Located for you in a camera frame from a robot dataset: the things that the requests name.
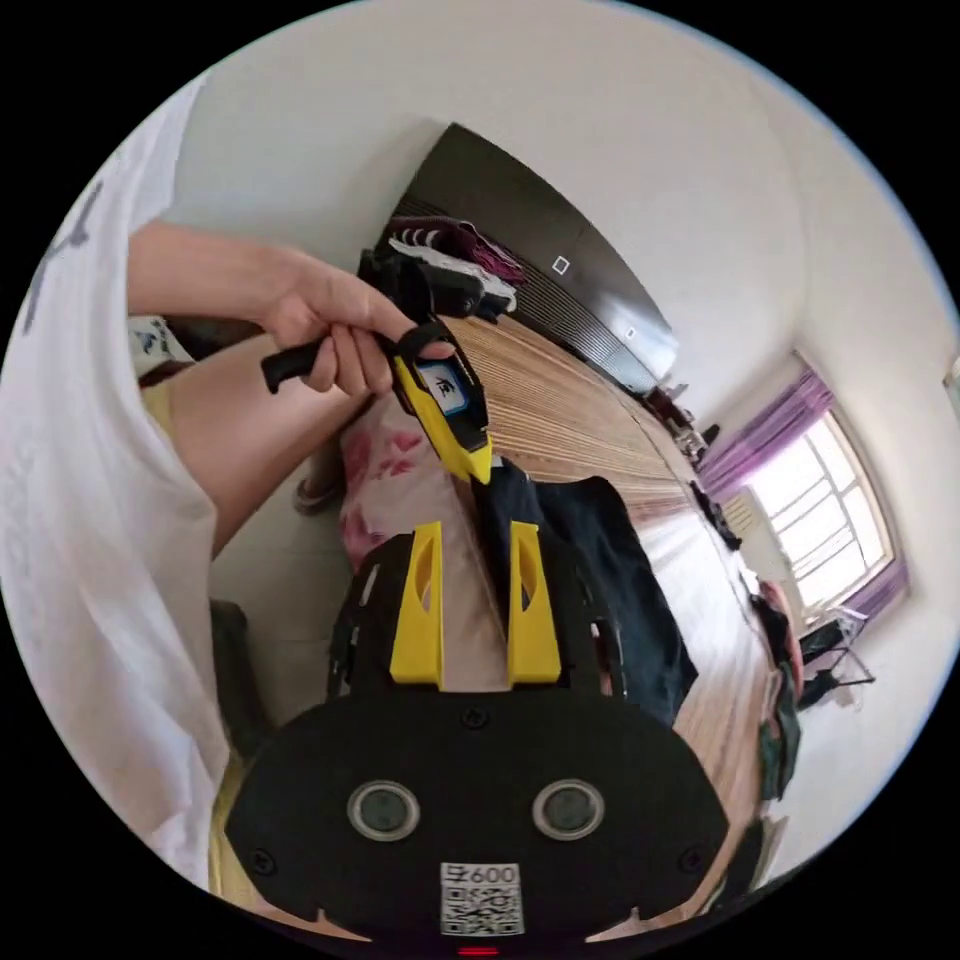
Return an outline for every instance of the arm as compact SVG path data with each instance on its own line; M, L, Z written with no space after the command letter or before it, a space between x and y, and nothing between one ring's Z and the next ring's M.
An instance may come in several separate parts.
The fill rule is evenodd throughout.
M127 311L262 324L302 261L295 250L155 220L130 239Z

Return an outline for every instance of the clothes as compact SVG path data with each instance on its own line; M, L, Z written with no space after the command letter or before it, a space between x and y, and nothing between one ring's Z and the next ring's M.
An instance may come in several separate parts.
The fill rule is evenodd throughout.
M347 495L340 530L354 570L376 546L440 521L444 687L506 690L506 636L477 543L468 500L440 463L420 422L392 393L341 437Z
M603 478L535 483L509 460L474 484L478 529L506 622L510 523L535 523L574 546L619 631L627 699L673 726L697 671L627 509Z
M458 260L468 260L507 283L526 280L523 267L506 250L491 243L465 220L451 217L394 217L386 235L400 243L431 248Z
M442 270L453 270L467 277L476 277L483 284L485 296L497 297L507 302L507 313L512 313L517 309L517 291L509 283L505 283L499 277L485 270L476 263L469 263L466 260L460 260L456 257L447 256L434 250L431 247L417 247L410 244L401 243L393 238L389 241L390 248L396 253L403 254L414 260L420 260L423 263L429 263L432 267L439 267Z
M131 317L128 331L133 370L138 380L164 363L193 360L163 317Z
M216 518L141 400L126 304L130 235L172 201L203 82L101 167L20 309L0 375L0 583L27 674L80 770L206 888L228 757L207 589Z
M759 596L751 596L750 601L756 612L770 654L778 666L787 663L793 674L793 689L799 697L803 693L803 651L790 620L789 603L783 588L772 580L759 580Z
M243 761L231 753L210 820L209 891L235 907L262 912L263 900L233 852L226 833L230 810L243 785L243 773Z
M773 677L767 719L760 725L760 800L766 803L783 797L793 779L800 750L800 721L793 673L781 663Z
M700 489L698 483L692 482L690 489L693 490L693 496L697 501L697 506L700 508L701 513L707 518L710 526L720 534L720 539L723 540L727 547L736 553L743 545L743 541L727 525L727 518L723 515L720 505L714 503L703 490Z
M173 418L170 414L170 381L163 380L152 387L145 387L140 395L147 413L153 417L156 425L171 439L173 438Z

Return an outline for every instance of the label sticker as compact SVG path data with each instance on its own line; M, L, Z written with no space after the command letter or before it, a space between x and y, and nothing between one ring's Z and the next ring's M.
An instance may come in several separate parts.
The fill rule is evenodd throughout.
M430 391L430 396L440 405L444 416L449 417L467 409L467 395L460 386L460 378L453 367L438 361L418 363L417 369Z
M523 933L516 863L440 864L440 932L452 937Z

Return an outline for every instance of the yellow shorts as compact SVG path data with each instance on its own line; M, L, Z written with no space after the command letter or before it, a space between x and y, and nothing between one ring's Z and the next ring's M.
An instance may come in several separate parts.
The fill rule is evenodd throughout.
M262 901L227 840L226 826L243 783L243 763L233 752L227 764L210 824L210 892L235 907L257 912Z
M153 417L157 426L168 436L173 437L173 418L170 414L170 381L161 380L152 387L140 391L147 413Z

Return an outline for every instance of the screw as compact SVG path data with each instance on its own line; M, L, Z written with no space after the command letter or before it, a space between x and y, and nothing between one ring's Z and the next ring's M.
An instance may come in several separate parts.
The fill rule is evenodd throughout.
M699 873L703 867L703 851L700 847L689 847L680 854L677 866L681 873Z
M277 865L266 850L254 850L250 862L258 877L272 877L277 872Z
M482 707L468 707L460 714L460 722L468 730L480 730L490 722L490 714Z

